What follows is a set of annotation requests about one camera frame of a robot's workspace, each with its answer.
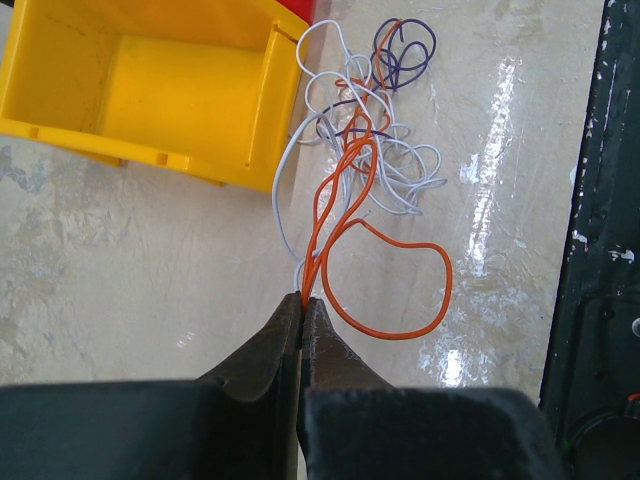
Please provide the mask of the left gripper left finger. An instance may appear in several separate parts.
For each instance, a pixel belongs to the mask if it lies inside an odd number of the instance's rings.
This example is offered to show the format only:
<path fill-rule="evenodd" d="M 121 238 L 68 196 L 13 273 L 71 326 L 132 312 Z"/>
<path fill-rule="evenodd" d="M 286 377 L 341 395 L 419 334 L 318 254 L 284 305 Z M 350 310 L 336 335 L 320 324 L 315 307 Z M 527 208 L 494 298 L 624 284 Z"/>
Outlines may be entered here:
<path fill-rule="evenodd" d="M 195 379 L 1 390 L 5 479 L 293 479 L 301 297 Z"/>

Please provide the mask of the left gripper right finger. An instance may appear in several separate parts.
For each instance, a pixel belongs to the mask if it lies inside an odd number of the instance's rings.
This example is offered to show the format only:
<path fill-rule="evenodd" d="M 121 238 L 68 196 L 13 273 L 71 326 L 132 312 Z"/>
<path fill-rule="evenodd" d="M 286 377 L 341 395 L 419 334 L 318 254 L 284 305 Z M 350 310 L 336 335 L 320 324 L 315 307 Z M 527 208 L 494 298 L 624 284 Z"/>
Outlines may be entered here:
<path fill-rule="evenodd" d="M 561 479 L 549 429 L 505 388 L 394 387 L 311 299 L 298 438 L 311 479 Z"/>

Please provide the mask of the yellow plastic bin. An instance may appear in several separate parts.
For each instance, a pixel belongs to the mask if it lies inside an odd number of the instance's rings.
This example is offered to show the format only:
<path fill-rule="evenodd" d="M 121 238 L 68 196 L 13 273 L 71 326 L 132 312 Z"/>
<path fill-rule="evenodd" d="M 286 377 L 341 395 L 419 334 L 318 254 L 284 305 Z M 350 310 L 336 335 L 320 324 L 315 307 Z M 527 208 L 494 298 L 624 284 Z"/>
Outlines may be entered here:
<path fill-rule="evenodd" d="M 269 191 L 307 27 L 277 1 L 17 1 L 1 131 Z"/>

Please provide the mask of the red plastic bin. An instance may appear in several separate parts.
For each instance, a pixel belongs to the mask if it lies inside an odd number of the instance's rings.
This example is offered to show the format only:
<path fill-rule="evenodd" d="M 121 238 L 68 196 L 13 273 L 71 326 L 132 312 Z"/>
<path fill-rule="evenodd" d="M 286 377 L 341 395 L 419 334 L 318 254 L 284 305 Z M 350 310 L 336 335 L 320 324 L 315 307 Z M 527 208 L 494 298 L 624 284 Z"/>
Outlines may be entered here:
<path fill-rule="evenodd" d="M 278 2 L 307 24 L 313 23 L 316 0 L 278 0 Z"/>

